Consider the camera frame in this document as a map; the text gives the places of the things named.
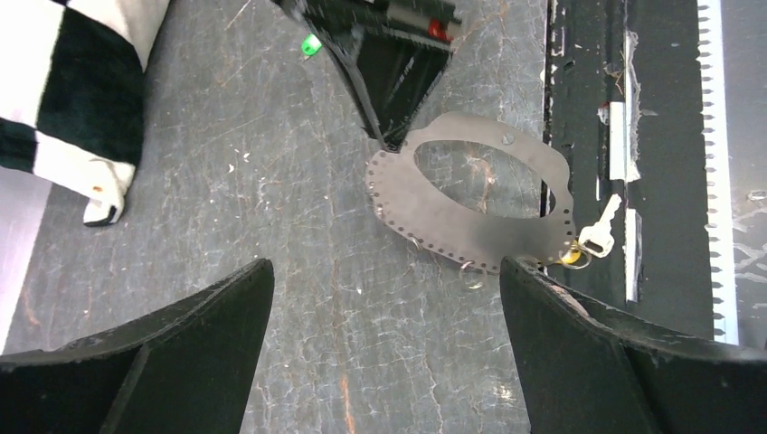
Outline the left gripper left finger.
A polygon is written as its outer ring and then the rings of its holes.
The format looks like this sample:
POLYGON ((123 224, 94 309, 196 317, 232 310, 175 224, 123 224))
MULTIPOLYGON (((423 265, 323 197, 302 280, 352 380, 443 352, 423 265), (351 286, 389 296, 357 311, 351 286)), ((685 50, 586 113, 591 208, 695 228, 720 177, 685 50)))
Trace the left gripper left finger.
POLYGON ((4 433, 236 433, 275 288, 257 259, 200 292, 53 350, 1 359, 4 433))

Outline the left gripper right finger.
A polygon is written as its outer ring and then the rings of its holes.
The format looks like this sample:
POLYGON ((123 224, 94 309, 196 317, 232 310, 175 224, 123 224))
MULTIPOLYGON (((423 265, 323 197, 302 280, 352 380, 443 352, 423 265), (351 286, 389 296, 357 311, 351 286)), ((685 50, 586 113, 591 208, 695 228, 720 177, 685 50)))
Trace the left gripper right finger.
POLYGON ((686 335, 502 261, 534 433, 763 433, 766 353, 686 335))

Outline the metal keyring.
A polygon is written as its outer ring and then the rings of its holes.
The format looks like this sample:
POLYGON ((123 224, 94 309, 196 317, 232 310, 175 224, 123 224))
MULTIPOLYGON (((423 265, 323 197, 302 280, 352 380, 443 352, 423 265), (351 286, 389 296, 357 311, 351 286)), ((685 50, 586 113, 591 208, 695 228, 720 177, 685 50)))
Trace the metal keyring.
POLYGON ((592 263, 592 254, 586 251, 577 240, 573 240, 567 250, 560 252, 556 264, 566 269, 585 269, 592 263))

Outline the yellow key tag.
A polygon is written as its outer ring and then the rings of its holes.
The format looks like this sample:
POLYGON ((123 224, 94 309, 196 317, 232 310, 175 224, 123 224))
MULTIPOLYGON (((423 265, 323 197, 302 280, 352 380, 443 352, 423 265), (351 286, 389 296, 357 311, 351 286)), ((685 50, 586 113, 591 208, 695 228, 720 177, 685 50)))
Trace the yellow key tag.
POLYGON ((579 261, 582 253, 577 247, 571 247, 566 253, 564 253, 559 262, 563 265, 571 266, 579 261))

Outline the green key tag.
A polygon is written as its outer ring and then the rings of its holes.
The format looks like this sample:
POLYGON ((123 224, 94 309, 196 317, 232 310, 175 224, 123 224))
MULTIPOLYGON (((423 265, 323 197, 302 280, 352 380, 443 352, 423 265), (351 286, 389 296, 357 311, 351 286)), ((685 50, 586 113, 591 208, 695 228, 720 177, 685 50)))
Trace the green key tag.
POLYGON ((322 47, 322 42, 314 34, 309 34, 300 45, 306 59, 316 55, 322 47))

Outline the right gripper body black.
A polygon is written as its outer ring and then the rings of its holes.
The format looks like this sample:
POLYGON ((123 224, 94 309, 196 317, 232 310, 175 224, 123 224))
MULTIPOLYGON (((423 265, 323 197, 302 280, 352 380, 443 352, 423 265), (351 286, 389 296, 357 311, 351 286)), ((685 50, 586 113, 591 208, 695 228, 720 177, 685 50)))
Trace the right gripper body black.
POLYGON ((462 26, 449 1, 276 1, 274 5, 308 24, 398 29, 441 42, 452 42, 462 26))

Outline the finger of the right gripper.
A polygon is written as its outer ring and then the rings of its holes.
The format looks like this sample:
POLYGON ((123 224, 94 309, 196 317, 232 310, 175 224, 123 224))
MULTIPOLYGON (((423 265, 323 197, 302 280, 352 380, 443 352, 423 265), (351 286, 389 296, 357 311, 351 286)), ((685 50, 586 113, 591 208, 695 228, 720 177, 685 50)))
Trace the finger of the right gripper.
POLYGON ((451 59, 447 44, 366 34, 359 51, 366 128, 381 147, 401 147, 451 59))
POLYGON ((379 17, 360 23, 332 22, 307 17, 348 87, 363 120, 365 131, 384 151, 396 149, 396 53, 387 33, 391 21, 379 17))

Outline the silver key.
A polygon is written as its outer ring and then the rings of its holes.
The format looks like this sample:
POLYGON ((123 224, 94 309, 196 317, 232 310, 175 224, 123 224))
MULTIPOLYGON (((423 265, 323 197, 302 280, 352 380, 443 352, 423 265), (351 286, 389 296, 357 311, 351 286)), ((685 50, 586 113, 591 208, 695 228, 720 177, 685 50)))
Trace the silver key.
POLYGON ((611 234, 612 220, 621 206, 622 198, 614 193, 605 205, 601 217, 592 225, 582 228, 578 245, 594 257, 605 258, 614 246, 614 237, 611 234))

